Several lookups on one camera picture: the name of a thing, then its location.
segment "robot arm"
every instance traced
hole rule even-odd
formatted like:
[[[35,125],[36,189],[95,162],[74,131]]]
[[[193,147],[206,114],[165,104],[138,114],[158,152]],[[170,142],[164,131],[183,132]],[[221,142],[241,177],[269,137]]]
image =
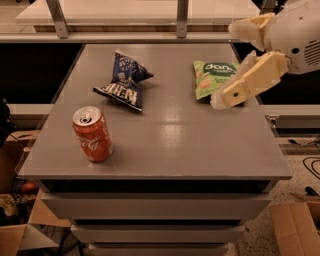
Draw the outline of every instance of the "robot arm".
[[[281,81],[285,73],[304,74],[320,69],[320,0],[293,1],[282,12],[236,21],[233,38],[250,42],[261,57],[250,53],[234,77],[211,95],[215,109],[226,109],[256,96]]]

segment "gray drawer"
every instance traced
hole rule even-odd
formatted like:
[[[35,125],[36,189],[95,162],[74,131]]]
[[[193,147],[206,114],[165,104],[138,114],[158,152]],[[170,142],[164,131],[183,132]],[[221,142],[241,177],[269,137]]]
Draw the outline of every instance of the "gray drawer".
[[[255,218],[268,194],[61,193],[42,195],[66,219],[235,219]]]
[[[71,230],[86,243],[229,243],[244,233],[242,225],[73,225]]]
[[[165,245],[165,244],[137,244],[137,245],[89,245],[89,252],[93,256],[223,256],[224,245]]]

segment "cabinet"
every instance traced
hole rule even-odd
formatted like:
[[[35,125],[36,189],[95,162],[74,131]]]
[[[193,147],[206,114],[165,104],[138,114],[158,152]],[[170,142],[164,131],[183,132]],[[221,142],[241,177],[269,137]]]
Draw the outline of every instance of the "cabinet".
[[[154,73],[143,111],[92,91],[111,81],[121,49]],[[223,255],[292,171],[255,99],[215,111],[195,100],[193,61],[235,61],[228,44],[86,45],[20,175],[94,255]],[[112,156],[89,162],[73,113],[104,113]]]

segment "chip bag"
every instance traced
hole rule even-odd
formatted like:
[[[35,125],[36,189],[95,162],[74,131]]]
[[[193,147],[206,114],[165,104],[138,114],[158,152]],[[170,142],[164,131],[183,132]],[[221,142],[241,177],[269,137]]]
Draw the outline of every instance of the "chip bag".
[[[111,83],[93,91],[142,111],[141,85],[139,82],[153,77],[144,66],[123,53],[116,51]]]
[[[210,95],[237,72],[237,64],[225,62],[193,62],[196,74],[196,99],[200,103],[210,103]]]

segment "coca-cola can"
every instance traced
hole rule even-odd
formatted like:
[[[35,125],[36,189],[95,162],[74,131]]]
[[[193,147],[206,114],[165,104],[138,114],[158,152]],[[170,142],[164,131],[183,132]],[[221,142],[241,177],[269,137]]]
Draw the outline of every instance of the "coca-cola can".
[[[78,109],[73,115],[73,129],[90,161],[100,162],[112,154],[113,145],[106,119],[98,108],[87,106]]]

